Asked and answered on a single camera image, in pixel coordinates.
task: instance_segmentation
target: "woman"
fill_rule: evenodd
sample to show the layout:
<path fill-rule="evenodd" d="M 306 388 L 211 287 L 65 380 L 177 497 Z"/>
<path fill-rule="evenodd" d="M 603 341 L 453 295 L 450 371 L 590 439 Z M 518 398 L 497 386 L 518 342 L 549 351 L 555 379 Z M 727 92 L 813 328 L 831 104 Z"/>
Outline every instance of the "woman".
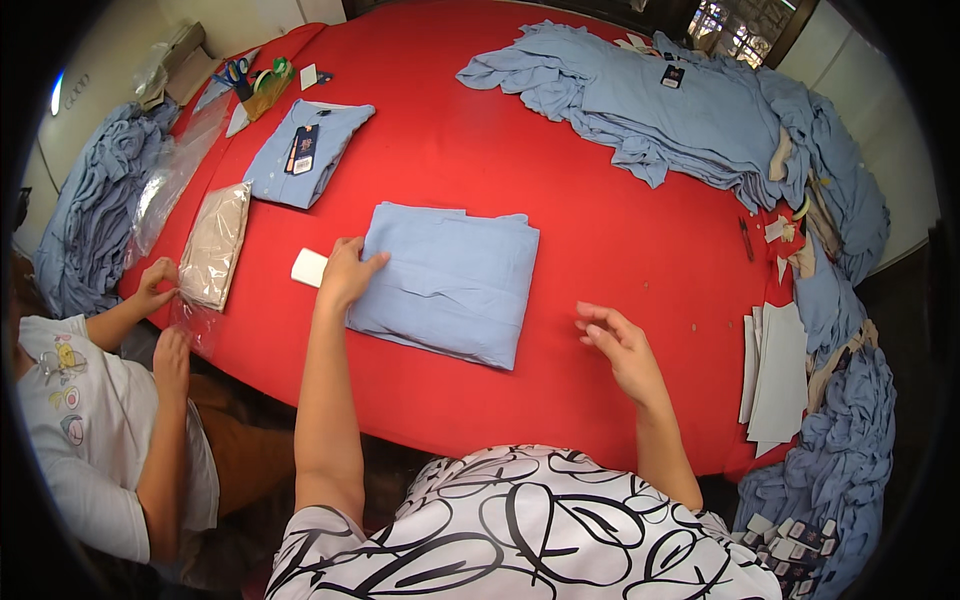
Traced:
<path fill-rule="evenodd" d="M 363 456 L 344 317 L 386 253 L 334 246 L 317 294 L 295 432 L 297 512 L 276 554 L 268 600 L 373 598 L 780 598 L 774 574 L 733 543 L 686 460 L 643 330 L 580 302 L 580 341 L 611 360 L 636 405 L 637 474 L 578 451 L 502 446 L 428 464 L 366 539 Z"/>
<path fill-rule="evenodd" d="M 199 538 L 186 533 L 267 495 L 293 475 L 294 456 L 289 432 L 240 423 L 226 391 L 190 375 L 185 332 L 160 334 L 153 373 L 112 354 L 177 293 L 160 282 L 177 279 L 160 258 L 133 296 L 95 317 L 11 311 L 11 350 L 30 440 L 67 526 L 110 555 L 179 570 L 178 559 L 197 559 Z M 169 575 L 187 581 L 186 568 Z"/>

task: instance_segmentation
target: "white t-shirt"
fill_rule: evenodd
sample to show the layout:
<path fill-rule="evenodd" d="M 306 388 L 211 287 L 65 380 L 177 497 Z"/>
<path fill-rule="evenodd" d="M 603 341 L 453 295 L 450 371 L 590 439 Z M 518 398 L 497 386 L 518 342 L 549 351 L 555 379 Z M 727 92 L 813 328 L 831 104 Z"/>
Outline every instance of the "white t-shirt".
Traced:
<path fill-rule="evenodd" d="M 102 351 L 86 319 L 20 320 L 19 343 L 40 361 L 56 360 L 49 377 L 34 365 L 17 381 L 20 406 L 40 470 L 74 535 L 98 550 L 138 563 L 150 540 L 136 484 L 150 449 L 157 396 L 149 371 Z M 183 529 L 217 524 L 220 484 L 200 415 L 187 402 L 186 501 Z"/>
<path fill-rule="evenodd" d="M 488 448 L 428 464 L 367 539 L 330 507 L 298 511 L 265 600 L 780 599 L 777 577 L 712 513 L 576 450 Z"/>

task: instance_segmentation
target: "black and white patterned top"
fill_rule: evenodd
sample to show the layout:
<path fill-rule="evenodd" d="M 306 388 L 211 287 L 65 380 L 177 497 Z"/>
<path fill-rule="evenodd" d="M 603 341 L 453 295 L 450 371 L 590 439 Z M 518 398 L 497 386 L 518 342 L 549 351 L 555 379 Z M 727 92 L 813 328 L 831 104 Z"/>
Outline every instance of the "black and white patterned top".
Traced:
<path fill-rule="evenodd" d="M 579 451 L 523 445 L 428 464 L 369 539 L 335 509 L 298 511 L 266 600 L 426 594 L 780 598 L 780 585 L 717 516 Z"/>

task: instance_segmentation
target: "navy hang tag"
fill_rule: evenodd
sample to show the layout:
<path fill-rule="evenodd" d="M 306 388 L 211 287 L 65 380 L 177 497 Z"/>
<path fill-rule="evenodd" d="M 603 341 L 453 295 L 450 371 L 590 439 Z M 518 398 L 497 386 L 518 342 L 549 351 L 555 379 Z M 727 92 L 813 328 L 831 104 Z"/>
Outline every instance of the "navy hang tag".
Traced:
<path fill-rule="evenodd" d="M 317 125 L 297 128 L 290 159 L 287 160 L 289 170 L 284 169 L 284 172 L 299 175 L 313 169 L 313 155 L 317 152 L 317 133 L 319 130 L 320 127 Z"/>
<path fill-rule="evenodd" d="M 683 80 L 684 70 L 679 66 L 668 64 L 666 65 L 666 71 L 663 72 L 663 79 L 660 80 L 660 83 L 667 87 L 677 88 L 680 87 L 680 82 Z"/>

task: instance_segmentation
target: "beige shirt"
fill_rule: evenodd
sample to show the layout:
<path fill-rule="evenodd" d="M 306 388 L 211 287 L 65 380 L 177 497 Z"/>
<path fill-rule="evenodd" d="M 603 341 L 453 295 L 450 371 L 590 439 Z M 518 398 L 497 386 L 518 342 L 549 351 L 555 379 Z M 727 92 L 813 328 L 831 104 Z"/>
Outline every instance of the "beige shirt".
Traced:
<path fill-rule="evenodd" d="M 180 294 L 184 298 L 223 312 L 243 246 L 249 207 L 248 181 L 206 195 L 180 259 Z"/>

